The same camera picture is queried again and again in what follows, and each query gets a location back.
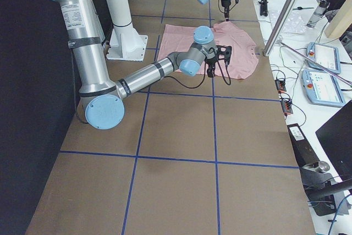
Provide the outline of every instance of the white table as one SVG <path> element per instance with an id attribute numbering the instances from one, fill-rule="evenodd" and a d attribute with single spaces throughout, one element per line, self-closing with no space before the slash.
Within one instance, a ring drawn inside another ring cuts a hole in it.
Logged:
<path id="1" fill-rule="evenodd" d="M 258 20 L 260 21 L 263 39 L 266 42 L 272 32 L 272 25 L 270 22 L 267 22 L 267 21 L 270 21 L 269 16 L 267 17 L 260 16 L 260 4 L 258 3 L 258 1 L 260 0 L 253 0 L 257 17 L 258 17 Z M 285 1 L 286 0 L 268 0 L 269 12 L 270 10 L 281 10 Z M 294 7 L 303 7 L 303 8 L 314 7 L 313 9 L 303 9 L 299 11 L 303 21 L 308 22 L 308 20 L 310 19 L 310 16 L 314 12 L 317 5 L 318 3 L 316 0 L 297 0 Z M 324 18 L 320 20 L 313 29 L 308 28 L 307 31 L 303 34 L 283 33 L 281 34 L 282 41 L 295 49 L 307 47 L 309 42 L 316 40 L 317 36 L 321 33 L 321 30 L 326 23 L 327 23 L 327 19 Z M 325 43 L 331 40 L 332 39 L 327 38 L 325 33 L 323 33 L 321 36 L 320 43 Z M 340 60 L 342 62 L 351 62 L 350 57 L 348 56 L 347 52 L 345 51 L 345 49 L 343 48 L 339 40 L 329 42 L 329 45 L 335 46 L 338 48 Z M 279 46 L 275 46 L 273 51 L 270 54 L 270 63 L 274 64 L 272 65 L 272 69 L 281 70 L 286 75 L 286 78 L 288 77 L 296 78 L 296 74 L 291 70 L 289 70 L 288 68 L 292 69 L 297 73 L 300 71 L 302 65 L 303 65 L 302 67 L 303 69 L 308 68 L 307 63 L 304 63 L 304 60 L 302 58 L 300 58 L 296 54 L 293 54 L 286 48 L 282 49 L 282 57 L 283 57 L 283 60 L 281 59 L 279 54 Z M 278 73 L 277 71 L 273 72 L 273 76 L 276 77 L 277 73 Z M 348 80 L 351 80 L 352 66 L 342 65 L 342 73 L 340 76 Z M 283 74 L 279 73 L 278 77 L 279 78 L 283 77 Z M 342 89 L 348 89 L 348 86 L 340 81 L 339 81 L 339 85 Z M 329 171 L 329 173 L 331 173 L 332 176 L 337 176 L 338 173 L 333 168 L 330 160 L 325 154 L 321 144 L 317 139 L 315 131 L 318 128 L 320 128 L 326 121 L 328 121 L 328 119 L 330 119 L 340 108 L 313 105 L 306 97 L 305 91 L 302 86 L 303 86 L 303 83 L 301 81 L 301 76 L 299 76 L 296 84 L 294 79 L 286 80 L 287 93 L 290 96 L 292 96 L 294 92 L 293 103 L 298 107 L 300 107 L 307 116 L 307 120 L 305 124 L 301 127 L 302 131 L 306 135 L 309 143 L 311 144 L 312 148 L 315 150 L 315 153 L 320 158 L 320 160 L 326 161 L 330 164 L 331 170 Z M 343 94 L 346 102 L 352 99 L 352 92 L 344 92 Z M 289 115 L 287 117 L 286 123 L 302 124 L 304 121 L 303 113 L 294 106 L 293 106 L 293 112 L 294 112 L 293 115 Z M 336 178 L 335 180 L 337 182 L 341 181 L 340 178 Z M 348 201 L 350 202 L 350 204 L 352 204 L 351 197 L 349 197 Z M 349 213 L 350 215 L 337 217 L 337 222 L 334 224 L 334 228 L 331 234 L 338 234 L 338 233 L 352 234 L 352 210 L 350 210 Z M 311 208 L 311 215 L 312 215 L 316 232 L 321 234 L 327 234 L 330 227 L 330 222 L 328 222 L 327 220 L 331 220 L 333 218 L 333 215 L 319 217 L 315 214 L 314 209 L 312 208 Z"/>

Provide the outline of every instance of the white mounting base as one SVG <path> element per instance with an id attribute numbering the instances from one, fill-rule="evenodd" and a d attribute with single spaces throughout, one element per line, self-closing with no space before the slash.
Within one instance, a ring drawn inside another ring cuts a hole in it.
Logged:
<path id="1" fill-rule="evenodd" d="M 143 61 L 148 42 L 147 35 L 139 35 L 135 29 L 131 36 L 120 34 L 121 42 L 118 40 L 115 29 L 113 29 L 110 39 L 110 48 L 106 58 L 123 61 Z"/>

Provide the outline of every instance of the grid of blue tape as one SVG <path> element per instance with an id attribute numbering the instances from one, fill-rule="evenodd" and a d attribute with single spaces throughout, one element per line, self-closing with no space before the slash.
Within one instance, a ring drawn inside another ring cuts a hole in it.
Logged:
<path id="1" fill-rule="evenodd" d="M 161 23 L 163 22 L 164 18 L 176 18 L 176 17 L 165 17 L 165 8 L 166 8 L 167 0 L 164 1 L 164 8 L 163 8 L 163 13 L 161 17 L 157 16 L 139 16 L 139 17 L 156 17 L 156 18 L 161 18 Z M 211 18 L 211 9 L 210 9 L 210 2 L 208 4 L 209 6 L 209 18 L 205 19 L 209 21 L 209 26 L 211 27 L 211 21 L 213 20 Z M 182 19 L 199 19 L 199 18 L 182 18 Z M 154 55 L 154 61 L 157 59 L 157 52 L 158 52 L 158 45 L 160 41 L 160 35 L 158 36 L 157 39 L 157 45 L 155 48 L 148 48 L 148 50 L 155 50 L 155 55 Z M 152 160 L 167 160 L 167 161 L 181 161 L 181 162 L 196 162 L 196 163 L 211 163 L 214 164 L 215 167 L 215 185 L 216 185 L 216 204 L 217 204 L 217 224 L 218 224 L 218 235 L 221 235 L 221 216 L 220 216 L 220 196 L 219 196 L 219 176 L 218 176 L 218 164 L 222 165 L 235 165 L 235 166 L 256 166 L 256 167 L 273 167 L 273 168 L 287 168 L 287 169 L 298 169 L 296 166 L 283 166 L 283 165 L 266 165 L 266 164 L 256 164 L 256 163 L 241 163 L 241 162 L 229 162 L 229 161 L 218 161 L 218 154 L 217 154 L 217 130 L 216 130 L 216 105 L 215 105 L 215 99 L 216 98 L 223 98 L 223 99 L 238 99 L 238 100 L 259 100 L 259 101 L 273 101 L 273 102 L 279 102 L 279 100 L 271 100 L 271 99 L 251 99 L 251 98 L 245 98 L 245 97 L 230 97 L 230 96 L 216 96 L 215 95 L 215 87 L 214 87 L 214 79 L 212 79 L 212 95 L 192 95 L 192 94 L 171 94 L 171 93 L 163 93 L 163 92 L 151 92 L 150 91 L 150 86 L 148 87 L 147 91 L 140 91 L 140 93 L 145 93 L 147 94 L 146 96 L 146 102 L 145 102 L 145 108 L 144 108 L 144 113 L 143 113 L 143 118 L 142 118 L 142 124 L 141 124 L 141 129 L 140 129 L 140 135 L 138 139 L 138 145 L 137 145 L 137 151 L 135 155 L 123 155 L 123 154 L 109 154 L 109 153 L 98 153 L 98 152 L 83 152 L 83 151 L 60 151 L 61 153 L 66 153 L 66 154 L 83 154 L 83 155 L 101 155 L 101 156 L 116 156 L 116 157 L 128 157 L 128 158 L 133 158 L 134 159 L 134 166 L 133 166 L 133 172 L 131 176 L 131 182 L 130 182 L 130 187 L 129 187 L 129 192 L 128 192 L 128 199 L 127 199 L 127 204 L 126 204 L 126 209 L 125 209 L 125 216 L 124 216 L 124 221 L 123 221 L 123 227 L 122 227 L 122 233 L 121 235 L 124 235 L 126 225 L 127 225 L 127 219 L 128 219 L 128 211 L 129 211 L 129 206 L 130 206 L 130 201 L 131 201 L 131 196 L 132 196 L 132 190 L 133 190 L 133 185 L 134 185 L 134 179 L 135 179 L 135 173 L 138 165 L 138 159 L 152 159 Z M 178 159 L 178 158 L 171 158 L 171 157 L 154 157 L 154 156 L 141 156 L 139 155 L 139 150 L 140 150 L 140 144 L 141 144 L 141 139 L 143 135 L 143 128 L 144 128 L 144 123 L 145 123 L 145 117 L 147 113 L 147 108 L 148 108 L 148 102 L 149 102 L 149 97 L 151 94 L 161 94 L 161 95 L 177 95 L 177 96 L 196 96 L 196 97 L 210 97 L 212 98 L 212 106 L 213 106 L 213 131 L 214 131 L 214 161 L 207 161 L 207 160 L 192 160 L 192 159 Z"/>

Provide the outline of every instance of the wire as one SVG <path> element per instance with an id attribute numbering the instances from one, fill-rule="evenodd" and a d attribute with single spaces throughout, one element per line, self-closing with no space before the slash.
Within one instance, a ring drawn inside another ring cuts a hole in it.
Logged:
<path id="1" fill-rule="evenodd" d="M 334 226 L 334 223 L 335 223 L 335 221 L 336 221 L 337 214 L 338 214 L 338 212 L 339 212 L 339 210 L 340 210 L 340 207 L 342 206 L 343 201 L 345 201 L 349 196 L 351 196 L 351 194 L 345 196 L 345 197 L 341 200 L 340 204 L 338 205 L 338 207 L 337 207 L 337 209 L 336 209 L 336 212 L 335 212 L 335 215 L 334 215 L 334 218 L 333 218 L 333 220 L 332 220 L 332 222 L 331 222 L 328 235 L 331 234 L 332 227 Z"/>
<path id="2" fill-rule="evenodd" d="M 285 92 L 279 92 L 280 99 L 285 103 L 287 109 L 291 109 L 292 107 L 292 99 L 289 94 Z M 287 113 L 284 112 L 285 120 L 287 119 Z"/>
<path id="3" fill-rule="evenodd" d="M 218 66 L 219 66 L 219 69 L 220 69 L 220 72 L 221 72 L 222 79 L 224 80 L 225 84 L 231 85 L 231 78 L 230 78 L 230 74 L 229 74 L 229 72 L 228 72 L 228 70 L 227 70 L 227 66 L 225 65 L 227 77 L 228 77 L 228 79 L 229 79 L 228 82 L 226 81 L 225 76 L 224 76 L 224 73 L 222 72 L 222 68 L 221 68 L 221 65 L 220 65 L 220 63 L 219 63 L 219 60 L 217 61 L 217 63 L 218 63 Z"/>
<path id="4" fill-rule="evenodd" d="M 292 93 L 292 98 L 294 97 L 295 95 L 295 88 L 296 88 L 296 84 L 297 84 L 297 81 L 298 81 L 298 78 L 299 78 L 299 74 L 301 73 L 302 69 L 303 69 L 303 66 L 305 64 L 305 61 L 303 61 L 302 65 L 301 65 L 301 68 L 299 69 L 298 73 L 296 71 L 293 71 L 291 68 L 287 67 L 284 63 L 284 59 L 283 59 L 283 56 L 282 56 L 282 51 L 281 49 L 282 48 L 286 48 L 285 46 L 281 46 L 280 49 L 279 49 L 279 55 L 280 55 L 280 58 L 281 58 L 281 61 L 282 61 L 282 64 L 284 65 L 285 68 L 289 69 L 290 71 L 292 71 L 293 73 L 295 73 L 297 75 L 297 77 L 295 78 L 295 84 L 293 86 L 293 93 Z"/>
<path id="5" fill-rule="evenodd" d="M 322 202 L 325 202 L 325 203 L 332 203 L 331 200 L 308 201 L 308 203 L 322 203 Z"/>
<path id="6" fill-rule="evenodd" d="M 335 41 L 335 40 L 338 40 L 339 38 L 336 38 L 336 39 L 333 39 L 333 40 L 331 40 L 331 41 L 327 41 L 327 42 L 324 42 L 324 43 L 321 43 L 321 44 L 327 44 L 327 43 L 329 43 L 329 42 L 333 42 L 333 41 Z"/>
<path id="7" fill-rule="evenodd" d="M 230 12 L 234 7 L 236 7 L 236 5 L 237 5 L 237 3 L 235 3 L 231 8 L 229 8 L 229 12 Z M 220 0 L 218 0 L 218 9 L 219 9 L 219 11 L 220 11 L 222 14 L 225 14 L 225 12 L 221 11 L 221 9 L 220 9 Z"/>
<path id="8" fill-rule="evenodd" d="M 323 16 L 321 19 L 317 20 L 316 22 L 307 23 L 307 25 L 312 25 L 312 24 L 314 24 L 314 23 L 317 23 L 318 21 L 320 21 L 320 20 L 322 20 L 322 19 L 324 19 L 324 18 L 325 18 L 325 16 Z"/>
<path id="9" fill-rule="evenodd" d="M 114 29 L 114 24 L 111 22 L 109 31 L 106 33 L 104 40 L 101 42 L 101 45 L 104 45 L 104 43 L 107 41 L 107 39 L 111 35 L 113 29 Z"/>
<path id="10" fill-rule="evenodd" d="M 76 105 L 76 80 L 75 80 L 75 64 L 74 64 L 74 53 L 72 51 L 72 49 L 70 49 L 71 51 L 71 65 L 72 65 L 72 77 L 73 77 L 73 100 L 74 100 L 74 106 L 75 106 L 75 114 L 77 119 L 79 120 L 80 123 L 82 124 L 88 124 L 88 122 L 83 121 L 80 116 L 78 115 L 78 111 L 77 111 L 77 105 Z"/>
<path id="11" fill-rule="evenodd" d="M 181 86 L 183 86 L 183 87 L 185 87 L 185 88 L 188 88 L 188 89 L 196 89 L 196 88 L 200 87 L 200 86 L 203 84 L 204 80 L 205 80 L 205 67 L 206 67 L 206 63 L 204 63 L 203 79 L 201 80 L 201 82 L 200 82 L 199 85 L 197 85 L 197 86 L 187 86 L 187 85 L 184 85 L 184 84 L 182 84 L 177 78 L 175 78 L 175 77 L 173 77 L 173 76 L 171 76 L 171 75 L 167 75 L 167 76 L 165 76 L 164 78 L 171 78 L 171 79 L 175 80 L 176 82 L 178 82 Z"/>
<path id="12" fill-rule="evenodd" d="M 335 178 L 337 178 L 337 177 L 343 177 L 343 176 L 350 176 L 350 175 L 349 175 L 349 174 L 341 174 L 341 175 L 339 175 L 339 176 L 330 177 L 329 179 L 325 180 L 324 182 L 321 182 L 321 183 L 319 183 L 319 184 L 312 184 L 312 185 L 306 187 L 304 190 L 308 190 L 308 189 L 310 189 L 311 187 L 317 187 L 318 185 L 325 184 L 326 182 L 328 182 L 328 181 L 330 181 L 330 180 L 332 180 L 332 179 L 335 179 Z"/>
<path id="13" fill-rule="evenodd" d="M 317 36 L 317 38 L 315 39 L 315 43 L 318 41 L 318 43 L 320 43 L 320 39 L 321 39 L 321 36 L 323 35 L 323 32 L 324 32 L 324 29 L 326 27 L 326 25 L 328 25 L 329 21 L 325 23 L 324 27 L 321 29 L 320 31 L 320 34 Z"/>
<path id="14" fill-rule="evenodd" d="M 283 71 L 281 71 L 281 70 L 279 70 L 279 69 L 274 69 L 274 70 L 271 70 L 272 72 L 278 72 L 277 74 L 276 74 L 276 79 L 277 79 L 277 76 L 278 76 L 278 74 L 279 73 L 282 73 L 283 75 L 284 75 L 284 77 L 283 78 L 280 78 L 280 79 L 283 79 L 283 81 L 285 82 L 285 80 L 286 80 L 286 75 L 285 75 L 285 73 L 283 72 Z"/>
<path id="15" fill-rule="evenodd" d="M 300 127 L 302 127 L 307 121 L 307 115 L 306 115 L 306 113 L 304 113 L 304 111 L 300 107 L 298 107 L 297 105 L 295 105 L 293 103 L 292 103 L 292 105 L 295 106 L 296 108 L 298 108 L 304 115 L 304 121 L 303 121 L 303 123 L 301 125 L 299 125 Z"/>

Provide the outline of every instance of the black cable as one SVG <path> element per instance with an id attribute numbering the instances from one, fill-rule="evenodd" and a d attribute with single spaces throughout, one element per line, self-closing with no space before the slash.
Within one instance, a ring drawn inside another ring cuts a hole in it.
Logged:
<path id="1" fill-rule="evenodd" d="M 280 99 L 285 103 L 287 108 L 289 108 L 289 109 L 292 108 L 292 99 L 291 99 L 289 94 L 287 94 L 285 92 L 280 92 L 279 96 L 280 96 Z"/>
<path id="2" fill-rule="evenodd" d="M 229 12 L 237 5 L 237 3 L 235 3 L 231 8 L 229 8 Z M 218 9 L 222 14 L 225 14 L 225 12 L 221 11 L 220 9 L 220 0 L 218 0 Z"/>
<path id="3" fill-rule="evenodd" d="M 114 29 L 114 24 L 111 22 L 110 29 L 109 29 L 108 33 L 106 33 L 104 40 L 101 42 L 101 45 L 104 45 L 104 43 L 107 41 L 107 39 L 111 35 L 113 29 Z"/>
<path id="4" fill-rule="evenodd" d="M 277 79 L 278 74 L 279 74 L 279 73 L 282 73 L 282 74 L 284 75 L 284 77 L 283 77 L 283 78 L 279 78 L 279 79 L 283 79 L 283 81 L 286 80 L 286 75 L 285 75 L 285 73 L 284 73 L 283 71 L 281 71 L 281 70 L 279 70 L 279 69 L 274 69 L 274 70 L 271 70 L 271 71 L 272 71 L 272 72 L 278 72 L 278 73 L 276 74 L 276 79 Z"/>
<path id="5" fill-rule="evenodd" d="M 173 76 L 171 76 L 171 75 L 167 75 L 167 76 L 165 76 L 164 78 L 171 78 L 171 79 L 175 80 L 176 82 L 178 82 L 181 86 L 183 86 L 183 87 L 185 87 L 185 88 L 188 88 L 188 89 L 196 89 L 196 88 L 200 87 L 200 86 L 203 84 L 204 80 L 205 80 L 205 67 L 206 67 L 206 63 L 204 63 L 203 79 L 201 80 L 201 82 L 200 82 L 199 85 L 197 85 L 197 86 L 187 86 L 187 85 L 184 85 L 184 84 L 182 84 L 177 78 L 175 78 L 175 77 L 173 77 Z"/>
<path id="6" fill-rule="evenodd" d="M 306 113 L 304 113 L 304 111 L 300 107 L 298 107 L 297 105 L 295 105 L 293 103 L 292 103 L 292 105 L 295 106 L 296 108 L 298 108 L 304 115 L 304 121 L 303 121 L 303 123 L 301 125 L 299 125 L 300 127 L 302 127 L 307 121 L 307 115 L 306 115 Z"/>
<path id="7" fill-rule="evenodd" d="M 221 72 L 222 79 L 224 80 L 225 84 L 231 85 L 231 78 L 230 78 L 230 74 L 229 74 L 229 72 L 228 72 L 228 70 L 227 70 L 227 66 L 225 65 L 227 77 L 228 77 L 228 79 L 229 79 L 228 82 L 227 82 L 226 79 L 225 79 L 225 75 L 224 75 L 224 73 L 223 73 L 223 71 L 222 71 L 222 68 L 221 68 L 221 65 L 220 65 L 220 63 L 219 63 L 219 60 L 217 61 L 217 63 L 218 63 L 218 66 L 219 66 L 219 69 L 220 69 L 220 72 Z"/>
<path id="8" fill-rule="evenodd" d="M 326 179 L 324 182 L 321 182 L 321 183 L 318 183 L 318 184 L 312 184 L 312 185 L 306 187 L 304 190 L 309 190 L 309 189 L 311 189 L 311 187 L 318 187 L 318 185 L 325 184 L 326 182 L 328 182 L 328 181 L 330 181 L 332 179 L 335 179 L 337 177 L 343 177 L 343 176 L 351 176 L 351 175 L 349 175 L 349 174 L 340 174 L 338 176 L 330 177 L 329 179 Z"/>
<path id="9" fill-rule="evenodd" d="M 71 64 L 72 64 L 72 77 L 73 77 L 73 100 L 74 100 L 74 106 L 75 106 L 75 114 L 77 119 L 79 120 L 80 123 L 82 124 L 88 124 L 88 122 L 83 121 L 80 116 L 78 115 L 78 111 L 77 111 L 77 105 L 76 105 L 76 80 L 75 80 L 75 64 L 74 64 L 74 54 L 72 49 L 70 49 L 71 51 Z"/>

